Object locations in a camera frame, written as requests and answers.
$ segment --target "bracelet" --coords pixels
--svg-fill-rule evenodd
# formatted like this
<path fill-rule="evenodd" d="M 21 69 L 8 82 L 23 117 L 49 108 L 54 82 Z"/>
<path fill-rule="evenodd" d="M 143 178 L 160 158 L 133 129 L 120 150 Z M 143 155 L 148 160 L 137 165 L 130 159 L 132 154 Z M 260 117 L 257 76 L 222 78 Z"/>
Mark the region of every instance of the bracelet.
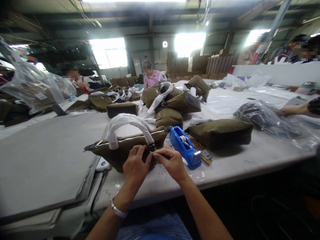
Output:
<path fill-rule="evenodd" d="M 120 218 L 122 218 L 122 219 L 125 219 L 126 216 L 128 215 L 128 213 L 127 213 L 127 212 L 124 213 L 124 212 L 120 211 L 120 210 L 114 205 L 113 200 L 114 200 L 114 198 L 111 200 L 112 210 L 114 211 L 114 213 L 115 213 L 118 217 L 120 217 Z"/>

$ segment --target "hand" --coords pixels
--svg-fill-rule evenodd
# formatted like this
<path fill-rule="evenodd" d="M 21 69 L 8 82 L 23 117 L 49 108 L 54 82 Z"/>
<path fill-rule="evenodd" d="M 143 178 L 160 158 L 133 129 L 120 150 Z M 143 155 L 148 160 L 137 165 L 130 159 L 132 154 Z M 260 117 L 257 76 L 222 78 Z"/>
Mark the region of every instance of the hand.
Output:
<path fill-rule="evenodd" d="M 138 192 L 150 168 L 152 153 L 147 156 L 146 163 L 142 161 L 142 154 L 146 145 L 134 146 L 129 153 L 128 159 L 123 165 L 125 183 Z"/>
<path fill-rule="evenodd" d="M 166 159 L 163 155 L 170 157 L 170 160 Z M 180 185 L 189 175 L 184 168 L 184 163 L 182 161 L 182 156 L 178 151 L 175 151 L 168 147 L 163 147 L 156 150 L 153 156 L 166 168 L 170 176 Z"/>

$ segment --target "cable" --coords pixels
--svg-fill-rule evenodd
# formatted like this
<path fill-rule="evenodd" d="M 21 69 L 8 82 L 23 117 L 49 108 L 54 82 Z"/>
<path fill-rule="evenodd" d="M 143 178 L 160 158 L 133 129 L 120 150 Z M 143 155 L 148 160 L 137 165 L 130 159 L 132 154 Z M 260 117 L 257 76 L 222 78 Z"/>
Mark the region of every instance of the cable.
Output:
<path fill-rule="evenodd" d="M 91 217 L 92 217 L 94 220 L 96 220 L 96 221 L 99 220 L 99 217 L 98 217 L 97 214 L 96 214 L 96 217 L 93 216 L 93 207 L 94 207 L 94 203 L 95 203 L 95 201 L 96 201 L 96 198 L 97 198 L 97 196 L 98 196 L 98 193 L 100 192 L 100 188 L 101 188 L 101 186 L 102 186 L 104 177 L 105 177 L 106 174 L 107 174 L 107 171 L 108 171 L 108 169 L 103 170 L 102 177 L 101 177 L 101 180 L 100 180 L 100 184 L 99 184 L 99 186 L 98 186 L 98 190 L 97 190 L 96 194 L 94 195 L 94 198 L 93 198 L 93 200 L 92 200 L 91 207 L 90 207 L 90 215 L 91 215 Z"/>

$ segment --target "ceiling beam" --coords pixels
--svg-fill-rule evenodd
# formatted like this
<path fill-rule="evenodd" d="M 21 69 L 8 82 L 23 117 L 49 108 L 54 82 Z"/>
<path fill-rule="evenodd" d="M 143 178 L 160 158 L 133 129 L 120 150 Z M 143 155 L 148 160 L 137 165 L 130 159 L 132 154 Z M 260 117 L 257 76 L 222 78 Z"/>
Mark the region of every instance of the ceiling beam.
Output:
<path fill-rule="evenodd" d="M 268 9 L 276 6 L 280 2 L 281 2 L 281 0 L 280 1 L 279 0 L 276 0 L 276 1 L 265 0 L 262 3 L 256 3 L 255 6 L 250 11 L 248 11 L 246 14 L 244 14 L 238 18 L 238 21 L 236 23 L 236 27 L 243 26 L 247 22 L 250 22 L 254 18 L 260 16 L 262 13 L 264 13 Z"/>

